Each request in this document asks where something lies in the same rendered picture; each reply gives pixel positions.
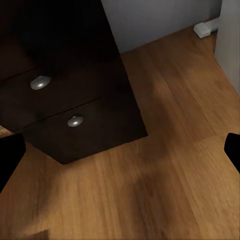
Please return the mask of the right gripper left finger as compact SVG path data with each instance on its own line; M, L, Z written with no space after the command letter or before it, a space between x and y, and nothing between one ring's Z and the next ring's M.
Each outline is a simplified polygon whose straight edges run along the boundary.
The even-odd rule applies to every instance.
M0 193L26 153L21 133L0 138Z

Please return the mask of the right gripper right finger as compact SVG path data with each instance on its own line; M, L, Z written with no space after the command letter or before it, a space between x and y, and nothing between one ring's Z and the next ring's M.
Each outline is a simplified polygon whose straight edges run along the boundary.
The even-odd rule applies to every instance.
M238 172L240 173L240 135L235 133L228 133L224 151L230 158Z

